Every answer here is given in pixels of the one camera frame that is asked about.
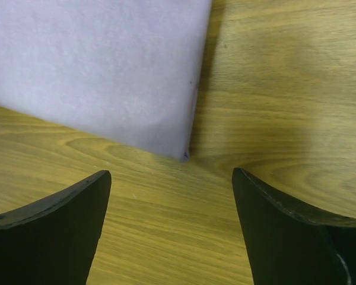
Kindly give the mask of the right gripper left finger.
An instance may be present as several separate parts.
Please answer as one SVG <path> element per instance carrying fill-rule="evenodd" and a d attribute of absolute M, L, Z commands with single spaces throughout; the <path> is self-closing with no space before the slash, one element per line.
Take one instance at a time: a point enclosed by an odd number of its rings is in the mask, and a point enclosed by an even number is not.
<path fill-rule="evenodd" d="M 85 284 L 111 189 L 101 170 L 0 214 L 0 284 Z"/>

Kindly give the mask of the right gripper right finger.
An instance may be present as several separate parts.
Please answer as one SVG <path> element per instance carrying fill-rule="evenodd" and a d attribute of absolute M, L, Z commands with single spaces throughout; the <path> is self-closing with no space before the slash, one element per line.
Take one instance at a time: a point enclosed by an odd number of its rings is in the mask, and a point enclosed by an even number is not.
<path fill-rule="evenodd" d="M 232 176 L 255 284 L 356 284 L 356 218 L 294 198 L 244 169 Z"/>

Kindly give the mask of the purple t-shirt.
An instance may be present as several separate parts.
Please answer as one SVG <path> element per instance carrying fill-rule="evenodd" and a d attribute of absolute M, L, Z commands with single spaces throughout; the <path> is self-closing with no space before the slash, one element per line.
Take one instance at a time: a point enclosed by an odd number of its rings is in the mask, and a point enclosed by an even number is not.
<path fill-rule="evenodd" d="M 0 1 L 0 106 L 186 160 L 211 1 Z"/>

